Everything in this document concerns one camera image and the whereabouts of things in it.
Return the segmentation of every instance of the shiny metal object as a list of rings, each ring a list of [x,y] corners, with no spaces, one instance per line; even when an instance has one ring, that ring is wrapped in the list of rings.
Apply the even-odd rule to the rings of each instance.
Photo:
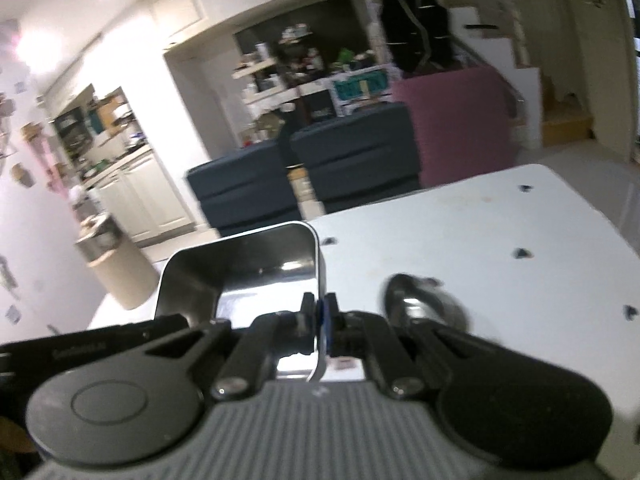
[[[88,262],[117,249],[125,234],[109,213],[89,216],[82,222],[76,247]]]
[[[225,318],[244,328],[261,314],[298,311],[305,292],[324,295],[322,266],[318,236],[304,222],[184,249],[162,272],[156,317],[182,314],[191,327]],[[282,358],[278,377],[308,378],[323,364],[318,352]]]
[[[232,397],[243,393],[249,383],[242,377],[228,377],[216,383],[216,391],[225,397]]]
[[[424,388],[424,383],[417,377],[403,377],[396,379],[391,385],[391,389],[399,397],[412,396],[420,393]]]
[[[389,323],[407,326],[412,319],[433,319],[466,330],[462,305],[435,278],[396,274],[386,284],[385,312]]]

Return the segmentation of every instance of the gray ribbed pad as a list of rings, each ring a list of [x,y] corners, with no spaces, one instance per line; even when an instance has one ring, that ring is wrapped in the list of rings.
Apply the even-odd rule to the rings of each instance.
[[[373,383],[267,383],[219,404],[181,446],[112,472],[49,462],[42,480],[602,480],[584,463],[523,473],[459,450],[425,407],[382,396]]]

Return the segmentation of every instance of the black jacket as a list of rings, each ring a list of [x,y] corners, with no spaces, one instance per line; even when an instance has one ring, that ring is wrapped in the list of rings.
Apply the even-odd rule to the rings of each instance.
[[[436,0],[382,0],[382,25],[395,64],[415,72],[452,61],[449,14]]]

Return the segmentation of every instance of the ceiling light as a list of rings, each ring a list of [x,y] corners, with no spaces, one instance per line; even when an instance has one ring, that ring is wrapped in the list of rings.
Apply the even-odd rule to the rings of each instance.
[[[43,31],[23,34],[15,51],[35,75],[52,72],[62,57],[60,39]]]

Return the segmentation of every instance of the table surface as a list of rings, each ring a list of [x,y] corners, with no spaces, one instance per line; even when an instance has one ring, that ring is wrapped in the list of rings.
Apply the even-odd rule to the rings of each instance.
[[[640,471],[640,317],[624,316],[640,309],[640,258],[551,170],[522,166],[310,224],[337,240],[322,255],[341,310],[382,313],[398,272],[439,279],[469,332],[599,384],[615,418],[598,462],[619,479]],[[126,312],[108,296],[90,328],[150,319],[155,302]]]

